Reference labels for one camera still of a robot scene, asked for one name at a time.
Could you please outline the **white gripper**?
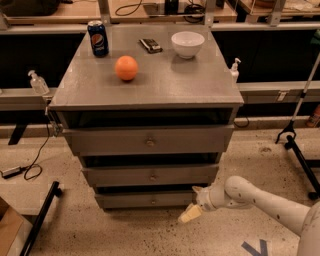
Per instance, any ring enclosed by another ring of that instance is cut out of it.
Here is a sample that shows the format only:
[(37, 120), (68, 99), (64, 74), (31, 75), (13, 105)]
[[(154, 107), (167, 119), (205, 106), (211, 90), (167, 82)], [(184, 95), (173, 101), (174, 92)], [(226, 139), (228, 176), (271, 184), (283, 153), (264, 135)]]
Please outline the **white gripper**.
[(192, 186), (192, 190), (196, 193), (197, 204), (190, 204), (186, 210), (179, 216), (178, 221), (185, 224), (202, 215), (202, 210), (205, 212), (215, 211), (216, 207), (213, 205), (210, 198), (210, 188)]

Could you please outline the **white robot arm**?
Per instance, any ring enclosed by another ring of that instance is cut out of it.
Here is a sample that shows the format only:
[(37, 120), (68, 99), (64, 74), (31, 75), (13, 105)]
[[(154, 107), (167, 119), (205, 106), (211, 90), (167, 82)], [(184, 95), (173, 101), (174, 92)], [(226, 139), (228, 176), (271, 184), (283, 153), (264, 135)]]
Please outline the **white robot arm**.
[(229, 177), (223, 185), (193, 186), (196, 201), (179, 216), (187, 223), (204, 212), (219, 208), (246, 209), (255, 206), (299, 238), (297, 256), (320, 256), (320, 202), (312, 207), (261, 190), (240, 176)]

